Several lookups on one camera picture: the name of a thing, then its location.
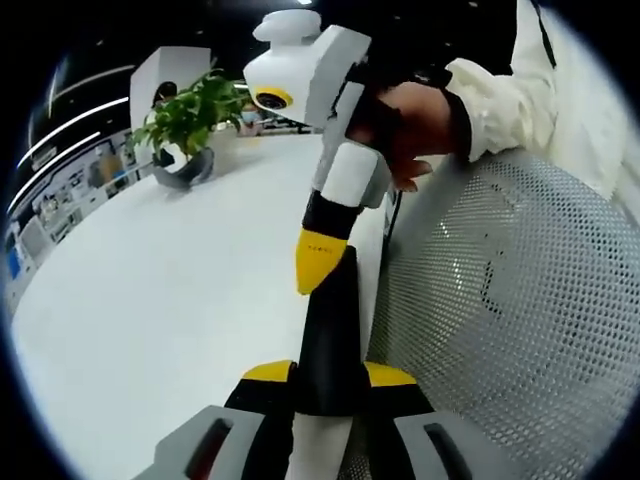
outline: black strap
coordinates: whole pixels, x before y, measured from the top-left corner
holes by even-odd
[[[542,32],[542,44],[544,45],[544,50],[547,52],[547,57],[549,58],[549,62],[553,68],[556,68],[556,57],[553,54],[553,48],[551,47],[551,42],[549,41],[549,35],[547,35],[547,30],[544,28],[542,24],[542,17],[540,16],[540,4],[538,0],[531,0],[533,4],[533,8],[536,10],[536,15],[538,15],[538,25],[540,25],[540,31]]]

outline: potted plant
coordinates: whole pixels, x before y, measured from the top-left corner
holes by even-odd
[[[156,105],[133,133],[133,142],[151,145],[156,156],[163,146],[174,144],[187,159],[186,165],[173,173],[154,167],[160,183],[188,188],[196,177],[208,177],[213,170],[213,151],[207,146],[212,131],[224,122],[240,129],[239,118],[249,96],[221,73],[220,69],[207,72],[175,97]]]

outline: white jacket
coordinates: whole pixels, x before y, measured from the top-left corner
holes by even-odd
[[[545,51],[531,0],[518,0],[513,75],[456,59],[447,89],[471,123],[470,160],[522,146],[616,202],[640,222],[640,141],[617,85],[555,12],[540,10],[557,66]]]

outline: ceiling light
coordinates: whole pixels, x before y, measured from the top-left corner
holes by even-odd
[[[70,146],[69,148],[67,148],[66,150],[64,150],[63,152],[61,152],[60,154],[56,155],[53,159],[51,159],[51,161],[49,163],[47,163],[44,167],[42,167],[40,170],[38,170],[36,172],[36,174],[31,177],[29,179],[29,181],[27,181],[27,183],[25,183],[22,188],[20,190],[18,190],[18,193],[16,193],[16,196],[13,197],[13,200],[11,200],[11,203],[9,204],[9,208],[7,208],[7,213],[14,207],[14,205],[16,204],[16,202],[18,200],[20,200],[20,198],[24,195],[24,193],[29,190],[29,188],[31,188],[31,186],[37,182],[40,177],[42,177],[47,171],[49,171],[49,169],[55,165],[56,163],[58,163],[62,158],[66,157],[67,155],[69,155],[71,152],[73,152],[74,150],[80,148],[82,145],[84,145],[87,142],[90,142],[91,140],[93,140],[94,138],[96,138],[97,136],[100,135],[100,132],[96,132],[93,135],[89,135],[87,138],[80,140],[78,143],[76,143],[75,145]]]
[[[55,130],[52,130],[51,132],[49,132],[47,135],[45,135],[39,142],[37,142],[33,147],[31,147],[27,153],[25,153],[22,158],[20,159],[20,161],[18,162],[18,165],[16,166],[19,167],[20,165],[22,165],[22,163],[29,158],[33,152],[35,152],[37,149],[39,149],[42,145],[44,145],[45,143],[47,143],[49,140],[51,140],[53,137],[55,137],[57,134],[59,134],[60,132],[62,132],[63,130],[65,130],[66,128],[70,127],[71,125],[73,125],[74,123],[79,122],[80,120],[82,120],[83,118],[87,118],[90,115],[93,115],[94,113],[98,113],[101,112],[102,110],[106,110],[107,108],[113,107],[115,105],[120,105],[121,103],[124,103],[126,101],[129,100],[129,97],[124,97],[124,98],[119,98],[118,100],[114,100],[112,102],[109,103],[105,103],[104,105],[100,105],[99,107],[95,107],[92,108],[91,110],[87,110],[86,112],[78,115],[75,118],[72,118],[71,120],[69,120],[66,123],[63,123],[62,125],[60,125],[58,128],[56,128]]]

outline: ceiling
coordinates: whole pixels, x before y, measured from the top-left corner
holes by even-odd
[[[181,0],[155,2],[135,15],[119,11],[79,20],[79,33],[49,80],[35,95],[30,125],[15,160],[66,122],[124,98],[129,77],[162,45],[204,46],[231,78],[265,47],[251,32],[262,17],[285,8],[312,8],[325,24],[337,23],[373,37],[371,56],[387,71],[441,68],[453,58],[472,59],[493,73],[509,73],[515,38],[516,0]],[[63,151],[100,132],[106,137],[129,127],[128,103],[106,108],[65,128],[34,151]],[[33,175],[27,159],[16,171],[13,192]]]

